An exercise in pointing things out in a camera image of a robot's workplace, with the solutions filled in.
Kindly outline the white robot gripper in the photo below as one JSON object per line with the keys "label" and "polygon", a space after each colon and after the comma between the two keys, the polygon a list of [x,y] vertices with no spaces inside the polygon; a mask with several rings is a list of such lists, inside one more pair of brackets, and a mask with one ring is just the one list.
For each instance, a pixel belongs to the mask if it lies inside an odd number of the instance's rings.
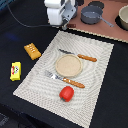
{"label": "white robot gripper", "polygon": [[49,23],[65,26],[76,13],[75,3],[75,0],[45,0]]}

